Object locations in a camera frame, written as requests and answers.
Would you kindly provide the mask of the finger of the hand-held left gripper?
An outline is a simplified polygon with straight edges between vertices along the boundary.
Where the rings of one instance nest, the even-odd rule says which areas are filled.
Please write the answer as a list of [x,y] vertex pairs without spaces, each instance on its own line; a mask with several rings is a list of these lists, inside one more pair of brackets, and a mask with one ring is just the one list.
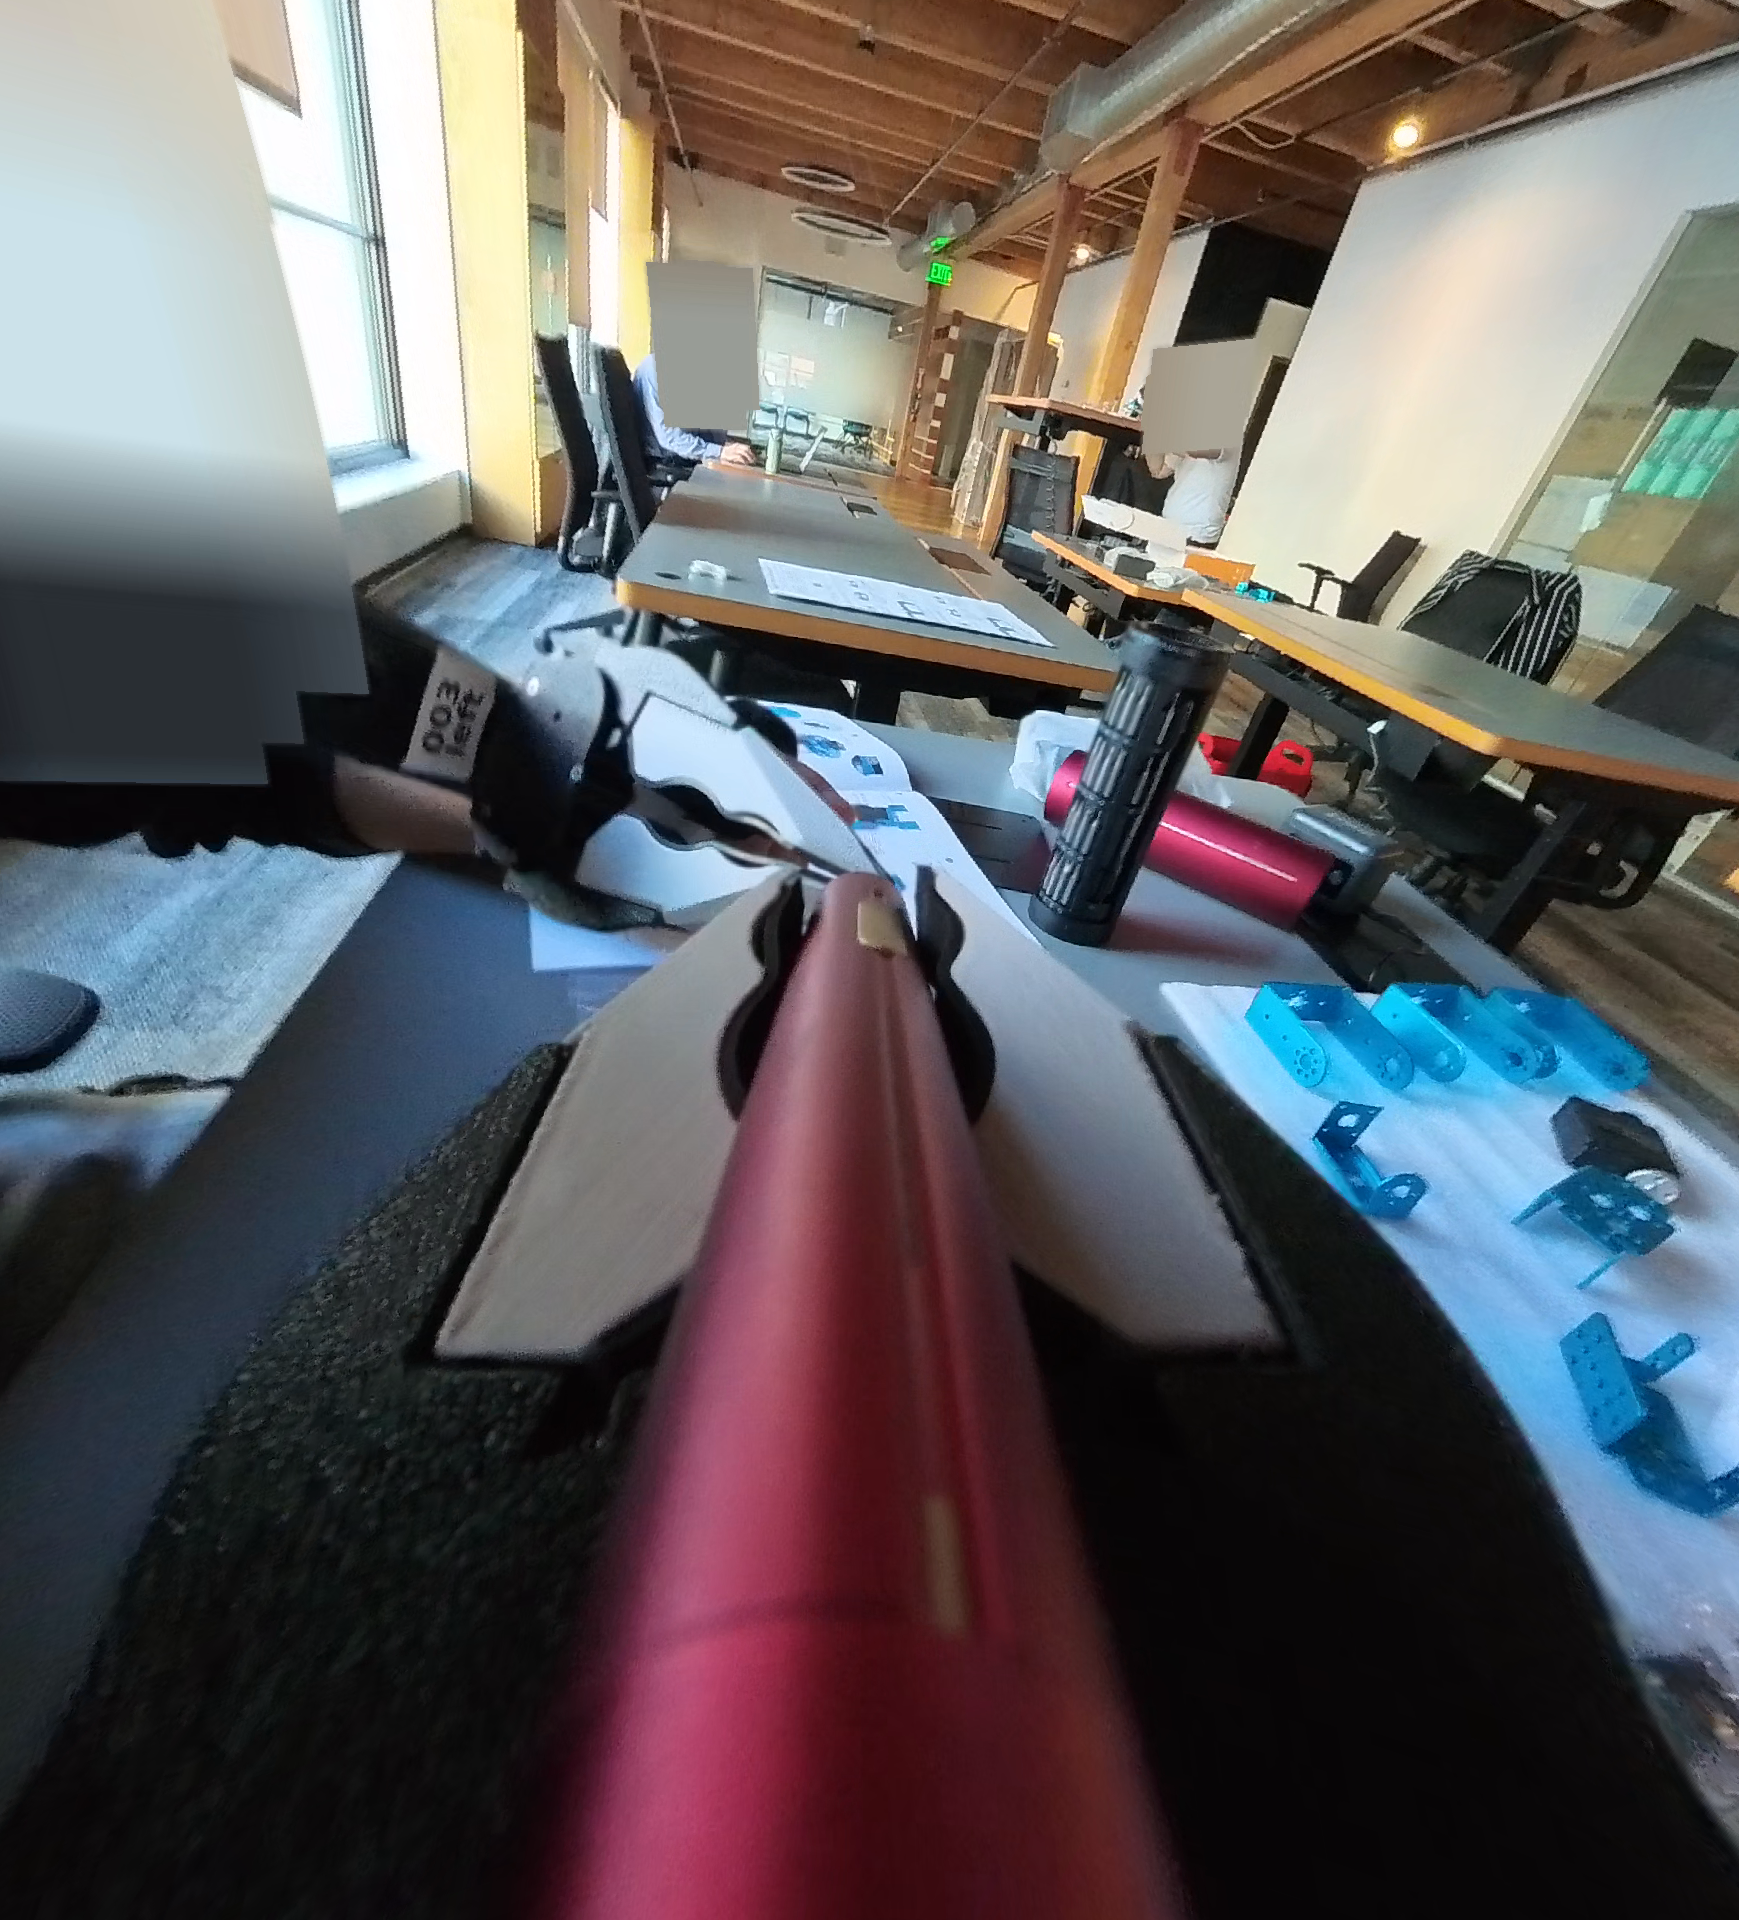
[[647,910],[656,924],[692,928],[774,868],[796,868],[796,851],[763,828],[698,811],[630,811],[592,835],[572,886]]
[[802,875],[874,875],[854,828],[760,733],[663,695],[642,695],[628,731],[630,811],[688,811],[747,823],[796,851]]

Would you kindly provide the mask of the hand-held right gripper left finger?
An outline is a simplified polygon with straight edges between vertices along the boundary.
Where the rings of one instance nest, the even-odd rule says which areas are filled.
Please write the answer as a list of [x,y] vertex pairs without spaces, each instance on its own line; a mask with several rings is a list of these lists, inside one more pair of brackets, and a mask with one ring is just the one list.
[[704,1232],[737,1116],[718,1052],[763,982],[758,884],[588,1021],[434,1342],[440,1361],[569,1361],[665,1293]]

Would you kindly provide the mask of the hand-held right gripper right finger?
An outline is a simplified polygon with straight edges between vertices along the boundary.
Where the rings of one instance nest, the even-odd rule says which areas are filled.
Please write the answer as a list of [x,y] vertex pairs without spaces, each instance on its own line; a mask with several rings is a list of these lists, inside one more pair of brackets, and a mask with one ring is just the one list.
[[995,1052],[978,1154],[1011,1261],[1160,1354],[1277,1354],[1282,1332],[1114,1004],[960,881],[953,984]]

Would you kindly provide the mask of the red electric screwdriver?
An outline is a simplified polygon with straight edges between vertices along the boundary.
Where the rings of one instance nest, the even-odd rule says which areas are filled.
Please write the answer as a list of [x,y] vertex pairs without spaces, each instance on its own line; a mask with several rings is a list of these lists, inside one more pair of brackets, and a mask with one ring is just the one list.
[[925,974],[830,886],[553,1727],[519,1917],[1181,1917]]

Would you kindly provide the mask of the grey office desk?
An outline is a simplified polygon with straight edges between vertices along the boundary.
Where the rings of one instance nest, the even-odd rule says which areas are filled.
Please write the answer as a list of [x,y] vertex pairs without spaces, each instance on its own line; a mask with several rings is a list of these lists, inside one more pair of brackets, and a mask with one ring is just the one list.
[[856,716],[900,695],[983,697],[1006,716],[1112,687],[1112,649],[995,560],[919,536],[838,483],[698,468],[671,491],[615,578],[638,614],[708,621],[848,680]]
[[1188,587],[1177,600],[1336,687],[1535,775],[1536,802],[1552,820],[1471,921],[1477,939],[1501,952],[1511,952],[1548,905],[1587,901],[1571,886],[1571,862],[1588,848],[1611,853],[1621,828],[1654,832],[1658,851],[1639,882],[1644,894],[1690,819],[1739,814],[1739,762],[1428,638],[1226,590]]

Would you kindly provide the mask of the person's left hand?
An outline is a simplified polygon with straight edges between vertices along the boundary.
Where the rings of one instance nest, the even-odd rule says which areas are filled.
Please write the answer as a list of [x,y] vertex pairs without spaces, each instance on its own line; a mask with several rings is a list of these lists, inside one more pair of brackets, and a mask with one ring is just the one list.
[[473,801],[454,788],[352,755],[330,755],[332,811],[357,844],[375,853],[477,858]]

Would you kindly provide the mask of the white instruction booklet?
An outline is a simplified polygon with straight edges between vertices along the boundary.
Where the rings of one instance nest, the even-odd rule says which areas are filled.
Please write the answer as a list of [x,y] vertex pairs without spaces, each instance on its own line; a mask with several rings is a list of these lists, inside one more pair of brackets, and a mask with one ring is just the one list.
[[[821,775],[852,808],[857,842],[896,881],[905,905],[911,905],[918,868],[930,867],[938,877],[952,877],[989,910],[1009,917],[999,890],[962,846],[938,804],[911,786],[896,750],[830,707],[766,704],[764,710],[793,733],[800,768]],[[528,964],[534,972],[636,971],[651,966],[695,928],[655,924],[591,932],[531,910]]]

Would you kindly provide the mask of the set of blue metal brackets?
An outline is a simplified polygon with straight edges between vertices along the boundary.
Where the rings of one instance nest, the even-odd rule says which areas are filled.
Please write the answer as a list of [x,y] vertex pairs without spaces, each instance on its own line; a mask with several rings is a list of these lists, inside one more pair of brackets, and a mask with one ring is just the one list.
[[[1249,1001],[1244,1021],[1309,1090],[1321,1086],[1334,1063],[1332,1043],[1386,1090],[1406,1090],[1418,1073],[1455,1078],[1471,1061],[1520,1074],[1552,1065],[1552,1048],[1538,1030],[1519,1035],[1456,987],[1393,987],[1376,1007],[1366,1007],[1343,987],[1270,980]],[[1367,1161],[1361,1136],[1376,1116],[1379,1109],[1370,1103],[1337,1101],[1318,1123],[1312,1146],[1359,1212],[1401,1220],[1414,1212],[1431,1185],[1417,1171],[1383,1174]],[[1637,1181],[1609,1164],[1592,1143],[1519,1220],[1552,1208],[1585,1232],[1602,1255],[1588,1274],[1595,1281],[1673,1235],[1662,1191],[1650,1173]],[[1561,1354],[1595,1444],[1621,1458],[1641,1490],[1698,1517],[1739,1505],[1739,1463],[1704,1475],[1673,1404],[1657,1388],[1694,1355],[1692,1337],[1677,1334],[1649,1358],[1624,1358],[1609,1318],[1595,1314],[1563,1335]]]

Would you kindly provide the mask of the black office chair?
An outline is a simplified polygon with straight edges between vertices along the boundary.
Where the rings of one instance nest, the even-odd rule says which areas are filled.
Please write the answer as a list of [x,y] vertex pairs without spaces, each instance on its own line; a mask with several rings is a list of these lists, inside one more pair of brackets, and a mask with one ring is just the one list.
[[626,553],[625,509],[598,425],[586,335],[536,337],[536,366],[562,445],[557,549],[565,565],[611,578]]
[[[1682,611],[1595,705],[1739,762],[1739,616]],[[1718,889],[1737,864],[1739,812],[1690,812],[1680,797],[1639,797],[1596,857],[1591,903],[1634,905],[1667,870]]]

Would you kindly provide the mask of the red metal cylinder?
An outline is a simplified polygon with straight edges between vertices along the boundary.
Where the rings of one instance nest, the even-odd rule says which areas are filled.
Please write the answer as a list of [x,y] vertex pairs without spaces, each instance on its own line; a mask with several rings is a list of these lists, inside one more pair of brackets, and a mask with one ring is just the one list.
[[1370,825],[1327,804],[1210,770],[1191,750],[1143,867],[1277,928],[1353,919],[1373,906],[1396,860]]

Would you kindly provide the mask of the black perforated cylinder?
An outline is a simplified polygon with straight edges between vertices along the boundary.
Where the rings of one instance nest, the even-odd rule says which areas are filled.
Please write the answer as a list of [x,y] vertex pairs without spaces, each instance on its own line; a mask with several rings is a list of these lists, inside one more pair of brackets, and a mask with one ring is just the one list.
[[1038,928],[1084,948],[1112,939],[1229,656],[1203,616],[1177,607],[1121,635],[1117,681],[1028,903]]

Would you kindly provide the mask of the white foam sheet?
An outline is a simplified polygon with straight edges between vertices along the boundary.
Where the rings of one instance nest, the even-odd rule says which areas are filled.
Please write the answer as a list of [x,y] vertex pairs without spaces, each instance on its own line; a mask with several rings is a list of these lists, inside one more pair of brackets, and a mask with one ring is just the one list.
[[[1418,1173],[1421,1204],[1379,1220],[1480,1360],[1511,1407],[1600,1586],[1647,1652],[1686,1652],[1739,1640],[1739,1507],[1696,1517],[1639,1487],[1592,1439],[1561,1354],[1561,1339],[1605,1314],[1627,1358],[1647,1358],[1674,1334],[1694,1354],[1658,1389],[1689,1436],[1702,1475],[1739,1463],[1739,1156],[1690,1124],[1661,1093],[1611,1093],[1564,1063],[1530,1086],[1472,1065],[1456,1082],[1418,1074],[1387,1093],[1336,1052],[1318,1089],[1297,1084],[1246,1024],[1244,987],[1170,982],[1170,1018],[1215,1071],[1312,1169],[1312,1135],[1342,1099],[1373,1103],[1364,1152],[1381,1174]],[[1644,1116],[1680,1173],[1673,1235],[1642,1258],[1624,1258],[1595,1285],[1582,1278],[1600,1250],[1559,1211],[1517,1223],[1566,1174],[1551,1114],[1571,1095]]]

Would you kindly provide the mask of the black servo motor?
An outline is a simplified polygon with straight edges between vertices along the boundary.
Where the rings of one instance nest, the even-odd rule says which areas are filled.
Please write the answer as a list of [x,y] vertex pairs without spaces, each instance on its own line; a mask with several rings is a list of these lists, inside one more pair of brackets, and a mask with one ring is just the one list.
[[1644,1116],[1571,1096],[1551,1114],[1551,1130],[1569,1169],[1624,1179],[1664,1208],[1678,1200],[1673,1151]]

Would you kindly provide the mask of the wooden post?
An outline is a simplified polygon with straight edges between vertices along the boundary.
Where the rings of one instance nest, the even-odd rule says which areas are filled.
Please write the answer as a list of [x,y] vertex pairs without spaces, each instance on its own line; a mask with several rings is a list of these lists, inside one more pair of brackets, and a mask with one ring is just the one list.
[[1109,412],[1121,408],[1198,145],[1199,127],[1186,111],[1177,112],[1170,120],[1160,149],[1138,239],[1128,257],[1115,317],[1098,358],[1094,396],[1095,404]]

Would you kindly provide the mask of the silver air duct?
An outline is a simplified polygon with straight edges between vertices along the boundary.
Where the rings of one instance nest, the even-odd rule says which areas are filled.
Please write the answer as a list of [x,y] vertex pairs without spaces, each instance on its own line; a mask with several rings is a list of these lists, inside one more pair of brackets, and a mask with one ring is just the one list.
[[1117,61],[1080,64],[1052,94],[1038,170],[1070,172],[1103,142],[1177,109],[1233,68],[1277,61],[1289,46],[1334,34],[1337,15],[1367,10],[1329,2],[1181,5]]

